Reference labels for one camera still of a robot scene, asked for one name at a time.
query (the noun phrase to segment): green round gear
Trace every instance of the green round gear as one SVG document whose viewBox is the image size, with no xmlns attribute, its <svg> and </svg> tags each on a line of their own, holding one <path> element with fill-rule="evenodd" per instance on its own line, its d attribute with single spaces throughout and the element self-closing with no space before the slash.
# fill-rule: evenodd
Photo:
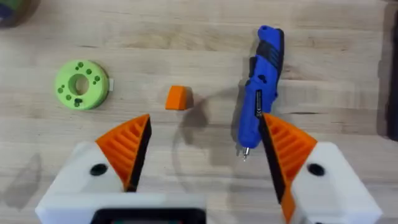
<svg viewBox="0 0 398 224">
<path fill-rule="evenodd" d="M 86 77 L 88 89 L 79 95 L 76 81 Z M 90 110 L 99 106 L 108 95 L 109 80 L 105 71 L 89 60 L 66 63 L 55 79 L 55 94 L 62 104 L 73 110 Z"/>
</svg>

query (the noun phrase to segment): wood grain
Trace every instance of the wood grain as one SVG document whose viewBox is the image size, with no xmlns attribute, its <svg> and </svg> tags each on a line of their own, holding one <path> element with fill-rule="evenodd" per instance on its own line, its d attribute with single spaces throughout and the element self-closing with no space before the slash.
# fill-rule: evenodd
<svg viewBox="0 0 398 224">
<path fill-rule="evenodd" d="M 336 143 L 398 223 L 398 144 L 382 137 L 397 5 L 380 0 L 41 0 L 0 30 L 0 223 L 39 223 L 34 207 L 80 141 L 149 113 L 153 135 L 139 190 L 205 194 L 209 223 L 283 223 L 262 147 L 235 156 L 237 118 L 256 30 L 286 33 L 274 114 Z M 68 60 L 115 79 L 97 109 L 53 93 Z M 164 110 L 170 85 L 190 111 Z"/>
</svg>

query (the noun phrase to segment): small hole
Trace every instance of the small hole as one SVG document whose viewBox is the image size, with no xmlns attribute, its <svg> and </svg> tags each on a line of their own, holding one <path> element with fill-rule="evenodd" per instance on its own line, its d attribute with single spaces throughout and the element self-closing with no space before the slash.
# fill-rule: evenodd
<svg viewBox="0 0 398 224">
<path fill-rule="evenodd" d="M 93 176 L 103 175 L 108 170 L 108 166 L 106 164 L 97 164 L 93 166 L 90 170 L 90 174 Z"/>
<path fill-rule="evenodd" d="M 81 96 L 87 92 L 89 84 L 90 81 L 84 75 L 75 74 L 69 81 L 69 89 L 73 94 Z"/>
<path fill-rule="evenodd" d="M 308 171 L 309 171 L 311 174 L 313 174 L 313 175 L 315 175 L 315 176 L 321 177 L 321 176 L 325 175 L 325 168 L 323 168 L 323 167 L 322 167 L 321 165 L 319 165 L 319 164 L 309 164 L 309 165 L 307 166 L 307 169 L 308 169 Z"/>
</svg>

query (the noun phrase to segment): green object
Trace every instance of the green object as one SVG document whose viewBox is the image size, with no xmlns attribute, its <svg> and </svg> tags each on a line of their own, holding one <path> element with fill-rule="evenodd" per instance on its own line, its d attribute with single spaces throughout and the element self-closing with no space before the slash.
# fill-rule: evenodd
<svg viewBox="0 0 398 224">
<path fill-rule="evenodd" d="M 81 94 L 76 87 L 86 80 L 88 89 Z M 73 110 L 90 110 L 99 106 L 108 95 L 109 80 L 104 70 L 89 60 L 66 63 L 55 80 L 55 94 L 62 104 Z"/>
<path fill-rule="evenodd" d="M 0 4 L 8 6 L 13 10 L 17 10 L 18 7 L 22 4 L 23 0 L 0 0 Z"/>
</svg>

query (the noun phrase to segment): black screw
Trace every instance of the black screw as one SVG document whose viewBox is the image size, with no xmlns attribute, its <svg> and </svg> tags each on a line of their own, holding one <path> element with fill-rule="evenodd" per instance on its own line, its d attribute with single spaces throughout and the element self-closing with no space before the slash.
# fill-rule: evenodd
<svg viewBox="0 0 398 224">
<path fill-rule="evenodd" d="M 315 175 L 315 176 L 323 176 L 325 175 L 325 168 L 323 168 L 321 165 L 319 164 L 309 164 L 307 166 L 308 171 Z"/>
<path fill-rule="evenodd" d="M 103 175 L 108 170 L 108 166 L 105 164 L 97 164 L 94 165 L 91 170 L 90 174 L 93 176 Z"/>
</svg>

